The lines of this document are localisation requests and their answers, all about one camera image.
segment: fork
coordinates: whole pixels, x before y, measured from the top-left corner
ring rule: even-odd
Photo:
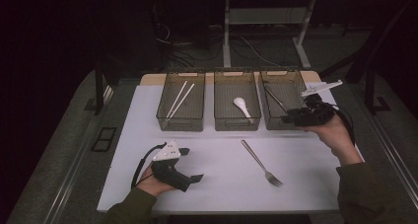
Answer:
[[[260,165],[260,167],[262,168],[262,170],[264,170],[265,178],[267,178],[267,180],[270,183],[274,184],[277,187],[280,187],[283,183],[281,183],[276,177],[274,177],[273,174],[267,172],[267,170],[265,169],[264,165],[262,165],[261,161],[255,155],[255,153],[252,151],[252,149],[249,147],[249,145],[245,142],[245,140],[241,140],[241,143],[243,144],[243,146],[245,147],[245,149],[249,152],[249,154],[251,154],[251,156],[255,159],[255,161],[257,161],[258,165]]]

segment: dark sleeve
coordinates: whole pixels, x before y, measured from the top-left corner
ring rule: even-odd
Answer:
[[[126,198],[105,214],[102,223],[148,224],[151,208],[157,198],[139,188],[133,188]]]
[[[366,163],[343,166],[337,172],[341,178],[338,204],[347,223],[408,223],[396,211],[395,196]]]

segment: chopsticks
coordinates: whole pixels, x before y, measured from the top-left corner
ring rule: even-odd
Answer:
[[[169,113],[166,116],[166,120],[163,123],[163,128],[167,126],[167,124],[169,123],[169,120],[174,116],[174,114],[177,112],[178,108],[181,106],[181,104],[184,102],[185,98],[187,98],[188,94],[190,93],[190,91],[193,89],[194,84],[191,84],[190,88],[187,90],[187,92],[184,94],[184,96],[182,97],[182,99],[180,100],[180,102],[177,104],[177,106],[175,107],[175,109],[173,110],[175,103],[178,101],[182,91],[184,90],[185,85],[187,84],[187,81],[184,81],[180,91],[177,94],[177,97],[175,98],[172,107],[169,110]]]

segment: white table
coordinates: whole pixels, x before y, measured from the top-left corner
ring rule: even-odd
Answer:
[[[303,74],[305,81],[317,74]],[[157,144],[175,139],[190,148],[176,164],[186,176],[204,174],[187,192],[174,190],[159,197],[155,215],[233,213],[312,213],[338,209],[338,160],[312,133],[266,130],[215,131],[213,78],[207,76],[202,132],[162,131],[156,119],[165,75],[146,75],[137,87],[109,169],[98,211],[122,201],[140,159]],[[335,103],[329,91],[322,99]],[[275,187],[241,145],[245,139],[264,166],[283,185]],[[145,167],[151,162],[150,155]]]

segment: spoon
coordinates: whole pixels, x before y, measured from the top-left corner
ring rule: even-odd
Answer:
[[[250,123],[254,123],[254,119],[251,118],[251,115],[249,115],[248,111],[246,110],[246,103],[245,103],[245,100],[244,99],[242,99],[242,98],[235,98],[234,99],[234,104],[239,109],[241,109],[241,111],[243,111],[243,113],[245,114],[245,116],[247,118],[249,118],[249,122]]]

